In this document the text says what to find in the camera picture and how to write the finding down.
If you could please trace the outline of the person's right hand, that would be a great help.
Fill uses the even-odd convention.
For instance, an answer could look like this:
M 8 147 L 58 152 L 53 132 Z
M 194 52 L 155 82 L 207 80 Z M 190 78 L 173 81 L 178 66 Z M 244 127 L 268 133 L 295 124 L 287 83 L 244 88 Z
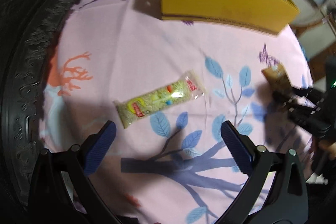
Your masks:
M 335 177 L 335 142 L 313 136 L 310 152 L 313 153 L 311 170 L 328 180 Z

